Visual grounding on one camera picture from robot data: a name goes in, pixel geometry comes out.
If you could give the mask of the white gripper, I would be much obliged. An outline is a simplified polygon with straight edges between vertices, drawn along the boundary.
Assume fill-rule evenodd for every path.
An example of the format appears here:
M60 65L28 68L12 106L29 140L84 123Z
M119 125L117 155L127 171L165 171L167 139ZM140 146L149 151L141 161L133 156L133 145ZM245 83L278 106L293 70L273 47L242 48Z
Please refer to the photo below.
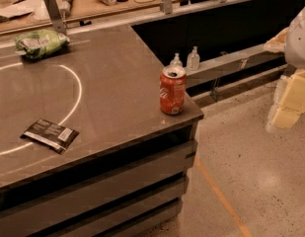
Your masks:
M305 113L305 7L292 20L289 28L283 29L264 44L264 50L284 52L286 62L299 68L287 78L287 85L272 119L278 128L291 128Z

